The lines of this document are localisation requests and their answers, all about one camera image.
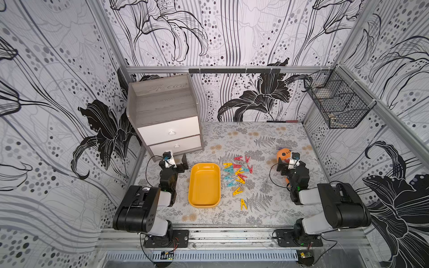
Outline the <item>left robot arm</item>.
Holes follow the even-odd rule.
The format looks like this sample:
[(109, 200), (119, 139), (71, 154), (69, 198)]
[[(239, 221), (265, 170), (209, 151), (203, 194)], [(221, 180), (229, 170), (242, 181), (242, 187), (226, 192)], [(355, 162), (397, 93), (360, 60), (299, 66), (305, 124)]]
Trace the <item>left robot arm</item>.
[(182, 162), (175, 162), (173, 153), (166, 151), (159, 162), (161, 167), (158, 186), (137, 186), (128, 188), (113, 219), (113, 228), (119, 231), (140, 232), (155, 238), (173, 239), (171, 221), (156, 215), (159, 207), (173, 206), (177, 191), (178, 174), (189, 169), (186, 154)]

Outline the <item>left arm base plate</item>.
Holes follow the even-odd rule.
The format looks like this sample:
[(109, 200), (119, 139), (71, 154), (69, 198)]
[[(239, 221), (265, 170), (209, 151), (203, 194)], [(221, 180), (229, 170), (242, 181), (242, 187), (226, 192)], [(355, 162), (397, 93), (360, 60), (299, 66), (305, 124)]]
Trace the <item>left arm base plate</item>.
[(149, 249), (181, 249), (187, 248), (189, 242), (189, 230), (168, 231), (165, 236), (149, 235), (144, 238), (144, 247)]

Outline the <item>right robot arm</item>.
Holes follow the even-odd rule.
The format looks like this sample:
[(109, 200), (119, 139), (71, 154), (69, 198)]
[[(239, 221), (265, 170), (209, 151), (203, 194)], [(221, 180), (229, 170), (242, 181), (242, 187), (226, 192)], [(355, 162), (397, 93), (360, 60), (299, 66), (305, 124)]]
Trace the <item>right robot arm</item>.
[(309, 169), (297, 159), (278, 158), (277, 171), (288, 178), (286, 189), (296, 205), (322, 205), (322, 212), (296, 221), (295, 240), (343, 228), (367, 227), (372, 217), (349, 183), (319, 183), (309, 188)]

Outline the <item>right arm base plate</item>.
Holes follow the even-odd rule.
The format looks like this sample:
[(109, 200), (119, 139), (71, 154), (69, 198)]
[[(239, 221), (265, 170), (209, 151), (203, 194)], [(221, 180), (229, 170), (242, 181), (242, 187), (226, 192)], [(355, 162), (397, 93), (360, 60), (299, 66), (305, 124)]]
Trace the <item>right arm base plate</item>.
[(296, 234), (290, 229), (276, 229), (272, 233), (272, 238), (278, 242), (279, 247), (322, 247), (323, 242), (320, 236), (313, 234)]

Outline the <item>yellow plastic storage tray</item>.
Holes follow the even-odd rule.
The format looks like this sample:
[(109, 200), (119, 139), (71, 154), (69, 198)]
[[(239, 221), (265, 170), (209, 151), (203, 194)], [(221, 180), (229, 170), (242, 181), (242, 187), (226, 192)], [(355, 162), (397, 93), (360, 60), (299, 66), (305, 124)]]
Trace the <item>yellow plastic storage tray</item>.
[(195, 208), (214, 208), (221, 200), (221, 170), (215, 163), (192, 167), (188, 201)]

